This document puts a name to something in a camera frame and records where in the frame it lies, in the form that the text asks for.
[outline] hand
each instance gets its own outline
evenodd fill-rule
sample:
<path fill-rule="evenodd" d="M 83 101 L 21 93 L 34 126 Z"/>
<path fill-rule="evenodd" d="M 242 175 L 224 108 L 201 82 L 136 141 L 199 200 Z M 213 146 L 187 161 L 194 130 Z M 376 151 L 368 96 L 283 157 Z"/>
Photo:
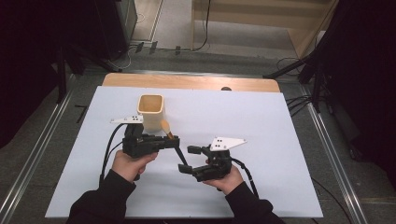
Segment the hand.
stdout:
<path fill-rule="evenodd" d="M 242 178 L 241 173 L 239 173 L 238 168 L 236 168 L 234 165 L 231 167 L 230 173 L 224 176 L 222 179 L 203 181 L 204 184 L 221 189 L 225 195 L 231 193 L 231 191 L 233 191 L 243 182 L 244 179 Z"/>
<path fill-rule="evenodd" d="M 157 155 L 158 152 L 151 153 L 139 159 L 133 159 L 129 155 L 123 153 L 122 150 L 118 150 L 111 169 L 124 179 L 133 183 L 134 178 L 137 175 L 143 174 L 143 172 L 145 172 L 146 165 L 149 162 L 154 161 L 155 158 L 157 158 Z"/>

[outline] cup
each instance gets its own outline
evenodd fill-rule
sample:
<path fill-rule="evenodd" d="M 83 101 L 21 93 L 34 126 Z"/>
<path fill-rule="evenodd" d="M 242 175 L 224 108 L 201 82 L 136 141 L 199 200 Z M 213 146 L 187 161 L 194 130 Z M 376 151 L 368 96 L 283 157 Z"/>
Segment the cup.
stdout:
<path fill-rule="evenodd" d="M 139 98 L 137 113 L 143 116 L 143 127 L 148 133 L 156 133 L 162 129 L 161 120 L 165 104 L 163 96 L 157 94 L 144 94 Z"/>

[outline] white table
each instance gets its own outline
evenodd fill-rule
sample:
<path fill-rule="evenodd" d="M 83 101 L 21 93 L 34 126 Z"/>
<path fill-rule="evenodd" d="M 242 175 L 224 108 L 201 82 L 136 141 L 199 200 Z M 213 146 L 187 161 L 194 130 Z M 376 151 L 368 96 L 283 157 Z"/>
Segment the white table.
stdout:
<path fill-rule="evenodd" d="M 135 114 L 138 97 L 146 93 L 164 96 L 165 116 L 190 165 L 204 165 L 205 156 L 188 154 L 189 145 L 207 146 L 215 136 L 247 139 L 231 155 L 249 168 L 261 198 L 274 205 L 274 212 L 280 217 L 322 217 L 282 93 L 130 87 L 97 89 L 46 217 L 68 217 L 82 193 L 97 189 L 107 141 L 117 126 L 110 120 Z M 120 129 L 113 146 L 122 137 Z M 232 217 L 224 195 L 181 174 L 179 163 L 173 149 L 161 150 L 136 182 L 126 216 Z"/>

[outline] metal rail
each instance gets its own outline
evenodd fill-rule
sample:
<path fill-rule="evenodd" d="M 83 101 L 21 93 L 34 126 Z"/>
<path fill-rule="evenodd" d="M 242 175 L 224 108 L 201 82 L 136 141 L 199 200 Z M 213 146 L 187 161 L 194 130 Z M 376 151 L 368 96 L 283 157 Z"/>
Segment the metal rail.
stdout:
<path fill-rule="evenodd" d="M 309 94 L 309 89 L 307 87 L 302 87 L 302 92 L 304 95 Z M 337 152 L 332 144 L 332 139 L 327 132 L 326 126 L 324 125 L 323 119 L 320 114 L 318 114 L 312 104 L 308 105 L 309 113 L 311 114 L 312 120 L 318 130 L 320 140 L 325 148 L 326 154 L 329 158 L 330 164 L 335 174 L 335 178 L 338 181 L 341 191 L 343 192 L 346 205 L 348 206 L 350 215 L 354 223 L 366 224 L 368 223 L 363 210 L 361 209 L 361 204 L 359 198 L 350 183 L 347 173 L 344 169 L 343 164 L 338 158 Z"/>
<path fill-rule="evenodd" d="M 40 160 L 47 148 L 47 145 L 52 137 L 53 132 L 58 126 L 59 120 L 66 109 L 70 96 L 74 89 L 75 76 L 71 75 L 68 80 L 69 90 L 64 97 L 64 99 L 55 106 L 49 121 L 44 127 L 42 133 L 38 137 L 38 140 L 35 143 L 35 146 L 32 152 L 29 155 L 26 163 L 23 165 L 20 174 L 15 180 L 12 187 L 8 190 L 7 196 L 4 199 L 1 209 L 0 209 L 0 223 L 8 224 L 11 220 L 12 215 L 14 214 L 15 209 L 17 208 L 18 203 L 21 200 L 23 193 L 25 192 L 37 165 L 40 163 Z"/>

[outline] black sleeve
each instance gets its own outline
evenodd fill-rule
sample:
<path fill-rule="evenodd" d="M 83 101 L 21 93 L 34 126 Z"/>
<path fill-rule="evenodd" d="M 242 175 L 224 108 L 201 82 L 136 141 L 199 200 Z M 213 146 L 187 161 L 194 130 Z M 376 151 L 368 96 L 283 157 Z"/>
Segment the black sleeve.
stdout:
<path fill-rule="evenodd" d="M 66 223 L 121 223 L 126 200 L 135 188 L 135 184 L 110 170 L 99 189 L 85 192 L 72 205 Z"/>
<path fill-rule="evenodd" d="M 273 206 L 267 200 L 258 199 L 246 182 L 240 184 L 225 196 L 233 210 L 233 224 L 280 224 L 284 223 L 272 210 Z"/>

